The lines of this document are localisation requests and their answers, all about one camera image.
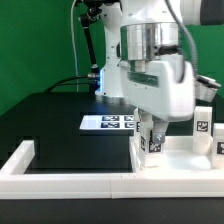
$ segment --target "white border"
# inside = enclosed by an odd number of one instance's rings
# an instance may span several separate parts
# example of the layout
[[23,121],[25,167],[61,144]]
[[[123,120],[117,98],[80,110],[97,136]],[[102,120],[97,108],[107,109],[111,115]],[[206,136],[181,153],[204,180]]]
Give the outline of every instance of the white border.
[[[179,137],[172,147],[181,141],[189,147],[191,138]],[[133,138],[130,145],[133,162]],[[132,164],[136,173],[24,175],[33,157],[34,142],[24,141],[0,171],[0,199],[224,197],[222,169],[139,170]]]

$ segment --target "green wall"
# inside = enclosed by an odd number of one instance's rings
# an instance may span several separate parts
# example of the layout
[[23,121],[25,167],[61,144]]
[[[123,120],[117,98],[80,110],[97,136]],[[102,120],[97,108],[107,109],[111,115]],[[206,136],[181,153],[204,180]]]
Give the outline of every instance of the green wall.
[[[56,81],[75,75],[70,33],[72,2],[0,1],[0,114],[27,95],[42,92]],[[74,16],[81,75],[90,70],[85,38],[77,19],[82,12],[84,6],[76,8]],[[190,31],[198,46],[200,73],[224,84],[224,27],[190,27]],[[102,67],[105,60],[102,23],[93,24],[91,32]],[[76,87],[56,91],[76,91]]]

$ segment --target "white platform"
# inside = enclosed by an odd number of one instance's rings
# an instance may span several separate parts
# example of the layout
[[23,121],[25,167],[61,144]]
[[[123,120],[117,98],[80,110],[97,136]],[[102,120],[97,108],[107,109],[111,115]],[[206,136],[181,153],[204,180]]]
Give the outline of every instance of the white platform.
[[130,146],[135,173],[30,175],[34,143],[24,141],[0,171],[0,199],[224,196],[224,169],[191,153],[192,137],[167,137],[160,168],[139,170],[133,138]]

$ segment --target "black tabletop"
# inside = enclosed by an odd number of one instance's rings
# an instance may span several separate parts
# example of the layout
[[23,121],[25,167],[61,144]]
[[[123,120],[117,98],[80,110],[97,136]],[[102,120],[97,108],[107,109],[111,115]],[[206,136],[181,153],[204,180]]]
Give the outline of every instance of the black tabletop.
[[[210,105],[198,102],[199,105]],[[224,121],[224,100],[211,104]],[[0,117],[0,167],[26,139],[36,156],[26,173],[132,172],[130,130],[80,131],[84,115],[127,115],[134,107],[96,102],[88,93],[32,94]],[[192,134],[192,120],[168,135]],[[1,200],[0,223],[223,223],[224,199]]]

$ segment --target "cable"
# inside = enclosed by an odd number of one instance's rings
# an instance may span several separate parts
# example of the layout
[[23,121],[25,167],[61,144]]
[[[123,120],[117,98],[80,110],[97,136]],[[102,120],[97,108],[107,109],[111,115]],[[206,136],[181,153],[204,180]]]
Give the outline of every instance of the cable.
[[65,82],[68,81],[72,81],[72,80],[79,80],[79,79],[86,79],[88,78],[87,76],[76,76],[76,77],[70,77],[70,78],[66,78],[66,79],[62,79],[58,82],[56,82],[54,85],[50,86],[49,88],[47,88],[44,92],[45,93],[49,93],[51,92],[52,89],[54,89],[56,86],[62,85]]
[[198,74],[198,54],[197,54],[197,48],[196,48],[196,44],[194,42],[194,39],[191,36],[190,32],[188,31],[187,27],[177,17],[176,13],[174,12],[174,10],[173,10],[173,8],[170,4],[170,1],[169,0],[164,0],[164,1],[166,2],[166,5],[167,5],[171,15],[173,16],[174,20],[179,25],[179,27],[183,30],[185,36],[187,37],[187,41],[188,41],[188,44],[190,46],[190,51],[191,51],[191,63],[192,63],[192,67],[193,67],[193,70],[194,70],[194,76],[197,77],[197,74]]
[[77,0],[74,0],[71,7],[71,35],[72,35],[72,47],[74,53],[74,60],[75,60],[75,73],[78,76],[78,58],[77,58],[77,51],[76,51],[76,44],[75,44],[75,32],[74,32],[74,8],[76,5]]
[[89,85],[89,84],[90,83],[88,83],[88,82],[58,84],[58,85],[52,86],[51,88],[46,89],[44,92],[45,93],[50,93],[54,88],[60,87],[60,86],[76,86],[76,85]]

